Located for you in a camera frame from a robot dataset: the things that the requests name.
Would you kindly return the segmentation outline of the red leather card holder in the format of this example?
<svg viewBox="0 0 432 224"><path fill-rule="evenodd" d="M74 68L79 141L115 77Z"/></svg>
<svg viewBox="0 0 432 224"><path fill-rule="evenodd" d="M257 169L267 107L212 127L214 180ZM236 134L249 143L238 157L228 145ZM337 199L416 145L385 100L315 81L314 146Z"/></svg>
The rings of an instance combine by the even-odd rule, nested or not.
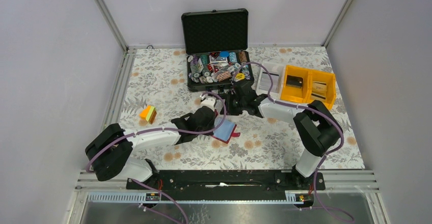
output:
<svg viewBox="0 0 432 224"><path fill-rule="evenodd" d="M220 123L222 124L213 131L212 137L228 144L233 137L240 137L241 133L236 132L237 125L234 122L227 119L222 121L222 119L222 117L217 117L215 119L214 127L217 127Z"/></svg>

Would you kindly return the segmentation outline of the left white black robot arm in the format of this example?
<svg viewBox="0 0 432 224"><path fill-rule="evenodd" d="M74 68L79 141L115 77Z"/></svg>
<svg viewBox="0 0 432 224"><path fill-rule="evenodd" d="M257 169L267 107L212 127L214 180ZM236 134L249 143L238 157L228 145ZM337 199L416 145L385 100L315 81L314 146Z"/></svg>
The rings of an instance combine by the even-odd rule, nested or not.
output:
<svg viewBox="0 0 432 224"><path fill-rule="evenodd" d="M86 172L94 173L98 181L117 176L133 178L144 188L151 189L158 182L155 167L149 160L132 158L132 154L188 143L198 135L212 135L215 118L214 107L203 105L194 113L142 131L125 130L118 123L111 124L87 145L85 154L89 162Z"/></svg>

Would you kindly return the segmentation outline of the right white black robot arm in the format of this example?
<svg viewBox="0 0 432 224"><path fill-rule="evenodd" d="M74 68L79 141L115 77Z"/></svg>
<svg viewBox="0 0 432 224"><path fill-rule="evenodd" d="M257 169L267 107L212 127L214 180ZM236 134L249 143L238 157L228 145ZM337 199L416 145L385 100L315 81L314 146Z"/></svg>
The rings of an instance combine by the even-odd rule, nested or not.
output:
<svg viewBox="0 0 432 224"><path fill-rule="evenodd" d="M341 126L321 101L314 100L307 105L283 102L269 94L258 95L251 84L243 80L234 82L223 99L227 114L231 116L239 116L246 111L251 116L295 125L305 148L293 167L292 182L296 188L307 188L329 149L338 141L343 141Z"/></svg>

